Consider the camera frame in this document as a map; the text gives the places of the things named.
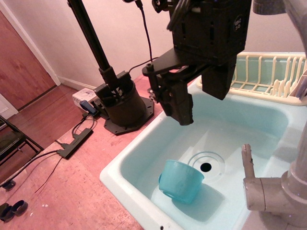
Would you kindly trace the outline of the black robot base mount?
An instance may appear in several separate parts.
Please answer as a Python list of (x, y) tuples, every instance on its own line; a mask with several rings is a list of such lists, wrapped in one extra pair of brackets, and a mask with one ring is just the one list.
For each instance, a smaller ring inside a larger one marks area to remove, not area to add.
[(97, 110), (105, 116), (104, 128), (114, 135), (122, 135), (140, 129), (154, 115), (153, 101), (141, 97), (132, 82), (125, 92), (121, 88), (112, 92), (106, 84), (94, 89), (101, 107)]

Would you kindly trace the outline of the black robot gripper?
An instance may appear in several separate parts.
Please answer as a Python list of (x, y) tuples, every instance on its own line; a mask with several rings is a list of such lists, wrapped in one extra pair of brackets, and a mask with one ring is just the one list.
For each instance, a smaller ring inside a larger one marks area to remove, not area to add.
[(168, 11), (167, 29), (173, 48), (144, 67), (146, 77), (182, 66), (194, 66), (202, 76), (202, 90), (223, 100), (230, 90), (236, 57), (244, 50), (249, 0), (153, 0), (157, 13)]

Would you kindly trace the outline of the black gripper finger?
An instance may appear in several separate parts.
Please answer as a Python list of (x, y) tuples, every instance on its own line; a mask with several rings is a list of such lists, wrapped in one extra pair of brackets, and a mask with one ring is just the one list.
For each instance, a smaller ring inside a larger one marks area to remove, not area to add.
[(193, 123), (193, 100), (192, 95), (188, 93), (186, 82), (156, 75), (149, 77), (149, 83), (150, 98), (161, 105), (167, 116), (182, 126)]

